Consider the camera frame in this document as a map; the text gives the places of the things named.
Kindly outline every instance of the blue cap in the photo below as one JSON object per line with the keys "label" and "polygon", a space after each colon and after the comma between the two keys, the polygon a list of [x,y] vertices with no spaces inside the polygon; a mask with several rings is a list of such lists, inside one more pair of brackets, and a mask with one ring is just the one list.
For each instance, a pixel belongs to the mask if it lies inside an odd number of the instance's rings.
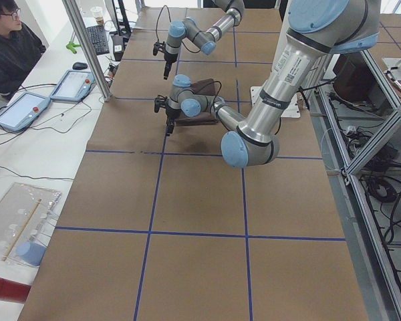
{"label": "blue cap", "polygon": [[192,81],[186,75],[179,74],[174,77],[172,84],[177,87],[186,88],[191,86]]}
{"label": "blue cap", "polygon": [[194,98],[187,98],[182,101],[181,109],[186,116],[195,117],[201,112],[201,104]]}
{"label": "blue cap", "polygon": [[236,132],[227,132],[221,139],[221,153],[226,163],[243,169],[248,165],[248,150],[242,137]]}
{"label": "blue cap", "polygon": [[333,23],[346,9],[349,0],[298,0],[288,9],[288,23],[299,33],[319,31]]}
{"label": "blue cap", "polygon": [[45,251],[46,247],[27,241],[17,247],[16,254],[27,263],[39,266],[43,255],[45,255]]}
{"label": "blue cap", "polygon": [[179,38],[184,36],[186,33],[186,26],[182,21],[173,21],[171,22],[171,25],[169,26],[169,31],[168,34],[171,37],[174,38]]}
{"label": "blue cap", "polygon": [[213,41],[208,41],[206,44],[204,44],[201,47],[201,51],[205,54],[205,55],[209,55],[211,52],[214,51],[215,47],[217,46],[217,44]]}
{"label": "blue cap", "polygon": [[351,52],[361,51],[373,47],[379,39],[379,33],[369,35],[362,39],[346,42],[332,47],[331,54],[349,54]]}

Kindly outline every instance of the tablet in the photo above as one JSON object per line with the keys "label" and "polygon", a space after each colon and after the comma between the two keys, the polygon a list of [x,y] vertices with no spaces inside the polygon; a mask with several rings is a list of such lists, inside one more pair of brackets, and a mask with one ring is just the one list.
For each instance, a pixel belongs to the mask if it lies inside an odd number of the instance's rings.
{"label": "tablet", "polygon": [[85,98],[94,83],[94,75],[83,70],[67,70],[50,98],[62,102],[80,102]]}
{"label": "tablet", "polygon": [[24,92],[0,113],[0,126],[17,132],[28,127],[50,104],[49,97]]}

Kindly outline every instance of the keyboard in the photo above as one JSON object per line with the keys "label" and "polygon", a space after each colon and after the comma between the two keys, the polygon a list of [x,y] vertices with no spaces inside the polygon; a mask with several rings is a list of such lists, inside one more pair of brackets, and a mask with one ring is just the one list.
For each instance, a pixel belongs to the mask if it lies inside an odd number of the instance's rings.
{"label": "keyboard", "polygon": [[88,37],[94,45],[95,53],[97,55],[108,54],[108,40],[107,33],[102,25],[94,25],[92,27],[87,27]]}

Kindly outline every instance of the wooden stick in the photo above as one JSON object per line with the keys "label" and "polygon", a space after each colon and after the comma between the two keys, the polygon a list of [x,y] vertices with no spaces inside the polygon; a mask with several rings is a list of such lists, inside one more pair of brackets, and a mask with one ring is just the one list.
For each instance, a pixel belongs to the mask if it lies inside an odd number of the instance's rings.
{"label": "wooden stick", "polygon": [[21,226],[21,229],[18,231],[18,234],[15,236],[15,239],[13,240],[12,244],[9,246],[9,248],[7,249],[6,253],[4,254],[4,256],[1,258],[2,261],[6,261],[7,257],[9,256],[9,254],[11,253],[13,247],[15,246],[16,242],[18,242],[18,239],[21,237],[22,232],[24,231],[24,229],[27,227],[28,222],[30,221],[30,219],[33,217],[34,213],[37,211],[37,208],[39,207],[41,203],[41,199],[37,200],[37,203],[35,204],[34,208],[31,210],[30,214],[28,215],[27,220],[25,221],[25,223]]}

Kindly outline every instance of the sticker label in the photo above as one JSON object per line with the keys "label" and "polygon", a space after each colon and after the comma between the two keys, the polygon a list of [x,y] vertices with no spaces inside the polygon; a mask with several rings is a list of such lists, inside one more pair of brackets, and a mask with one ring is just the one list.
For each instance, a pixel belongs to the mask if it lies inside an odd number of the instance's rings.
{"label": "sticker label", "polygon": [[279,58],[277,64],[275,65],[275,71],[279,74],[282,70],[282,68],[285,67],[285,64],[287,63],[289,57],[289,52],[287,50],[284,50],[281,54],[281,57]]}
{"label": "sticker label", "polygon": [[289,105],[289,102],[282,102],[280,100],[274,99],[273,97],[268,95],[268,93],[266,93],[263,89],[260,92],[260,98],[262,99],[264,104],[278,108],[280,110],[287,109]]}
{"label": "sticker label", "polygon": [[288,59],[284,70],[279,73],[279,80],[287,82],[291,86],[296,86],[308,67],[310,60],[300,56],[292,56]]}

